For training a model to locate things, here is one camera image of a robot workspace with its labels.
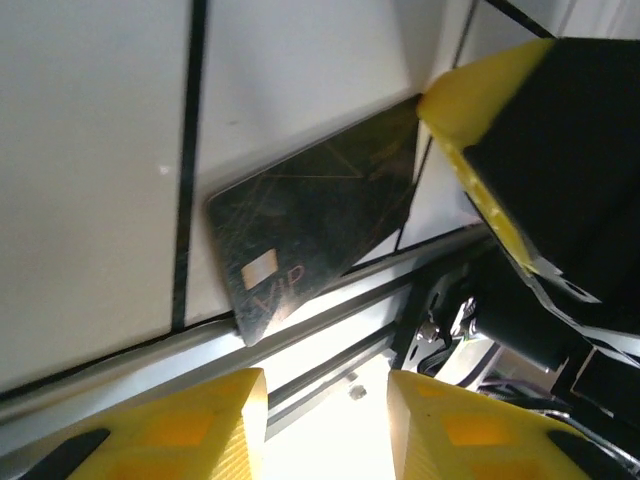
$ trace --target black credit card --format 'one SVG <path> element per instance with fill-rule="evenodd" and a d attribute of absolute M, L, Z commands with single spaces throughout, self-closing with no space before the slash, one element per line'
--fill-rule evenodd
<path fill-rule="evenodd" d="M 419 96 L 215 195 L 214 248 L 247 345 L 407 219 Z"/>

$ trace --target yellow plastic part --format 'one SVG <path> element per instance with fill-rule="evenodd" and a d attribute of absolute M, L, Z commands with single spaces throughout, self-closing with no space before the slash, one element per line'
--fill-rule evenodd
<path fill-rule="evenodd" d="M 267 424 L 261 369 L 246 369 L 97 418 L 109 437 L 71 480 L 251 480 Z"/>
<path fill-rule="evenodd" d="M 534 40 L 445 73 L 418 105 L 418 116 L 447 154 L 458 179 L 489 226 L 518 264 L 536 273 L 532 257 L 537 254 L 527 249 L 517 228 L 464 159 L 462 151 L 482 138 L 553 42 Z"/>
<path fill-rule="evenodd" d="M 582 436 L 556 420 L 425 375 L 389 375 L 398 480 L 573 480 L 589 477 L 546 432 Z"/>

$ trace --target card chip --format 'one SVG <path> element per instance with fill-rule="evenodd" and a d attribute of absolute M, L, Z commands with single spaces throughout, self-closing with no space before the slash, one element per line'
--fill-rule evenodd
<path fill-rule="evenodd" d="M 276 251 L 272 248 L 242 268 L 244 286 L 250 290 L 277 271 L 278 260 L 276 259 Z"/>

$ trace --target bolt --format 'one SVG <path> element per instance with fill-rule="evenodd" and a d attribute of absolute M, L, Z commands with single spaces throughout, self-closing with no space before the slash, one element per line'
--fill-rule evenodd
<path fill-rule="evenodd" d="M 423 323 L 416 332 L 418 340 L 425 339 L 429 343 L 433 343 L 440 338 L 440 327 L 433 323 Z"/>
<path fill-rule="evenodd" d="M 362 385 L 354 385 L 351 390 L 349 390 L 349 396 L 351 400 L 360 400 L 367 396 L 367 389 Z"/>

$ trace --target white tile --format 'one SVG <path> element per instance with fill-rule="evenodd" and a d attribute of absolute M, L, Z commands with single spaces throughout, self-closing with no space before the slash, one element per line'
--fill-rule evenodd
<path fill-rule="evenodd" d="M 0 390 L 169 330 L 187 10 L 0 4 Z"/>
<path fill-rule="evenodd" d="M 609 38 L 640 39 L 640 2 L 623 0 L 609 25 Z"/>
<path fill-rule="evenodd" d="M 444 72 L 451 70 L 472 3 L 471 0 L 456 0 L 445 3 L 438 49 L 431 75 L 427 79 L 425 86 L 428 86 L 429 83 Z"/>
<path fill-rule="evenodd" d="M 573 5 L 565 37 L 608 38 L 619 9 L 626 0 L 579 0 Z"/>
<path fill-rule="evenodd" d="M 213 3 L 187 323 L 230 309 L 204 201 L 247 173 L 421 90 L 443 8 L 430 0 Z"/>
<path fill-rule="evenodd" d="M 537 38 L 501 11 L 479 2 L 460 54 L 459 65 L 479 60 Z"/>
<path fill-rule="evenodd" d="M 557 35 L 567 19 L 572 0 L 510 0 L 549 32 Z"/>
<path fill-rule="evenodd" d="M 399 247 L 407 248 L 478 221 L 449 162 L 433 145 Z"/>
<path fill-rule="evenodd" d="M 370 262 L 371 260 L 375 260 L 376 258 L 384 257 L 385 255 L 393 253 L 396 248 L 396 242 L 398 241 L 398 235 L 400 235 L 400 230 L 396 230 L 395 232 L 393 232 L 377 247 L 375 247 L 364 257 L 358 260 L 354 265 L 360 265 L 361 263 Z"/>

